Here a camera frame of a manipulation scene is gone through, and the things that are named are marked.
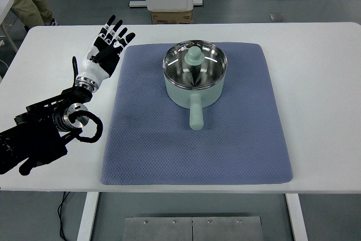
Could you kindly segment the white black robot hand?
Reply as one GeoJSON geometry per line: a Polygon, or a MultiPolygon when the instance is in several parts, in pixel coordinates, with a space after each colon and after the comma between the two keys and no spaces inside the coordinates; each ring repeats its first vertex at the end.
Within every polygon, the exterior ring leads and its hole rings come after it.
{"type": "Polygon", "coordinates": [[[115,71],[120,61],[120,54],[135,38],[135,33],[128,32],[126,27],[122,27],[122,20],[112,25],[115,19],[116,16],[112,15],[107,20],[94,43],[89,47],[75,77],[75,86],[84,87],[91,93],[97,92],[102,82],[110,78],[115,71]]]}

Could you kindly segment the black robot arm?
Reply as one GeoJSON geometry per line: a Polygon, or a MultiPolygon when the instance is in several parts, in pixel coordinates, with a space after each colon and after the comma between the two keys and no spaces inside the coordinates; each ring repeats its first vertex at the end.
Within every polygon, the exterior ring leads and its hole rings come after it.
{"type": "Polygon", "coordinates": [[[27,111],[14,118],[16,126],[1,132],[1,174],[19,163],[19,173],[26,176],[41,165],[49,164],[67,154],[66,144],[80,139],[81,128],[66,121],[68,108],[84,104],[92,98],[91,91],[79,86],[27,106],[27,111]]]}

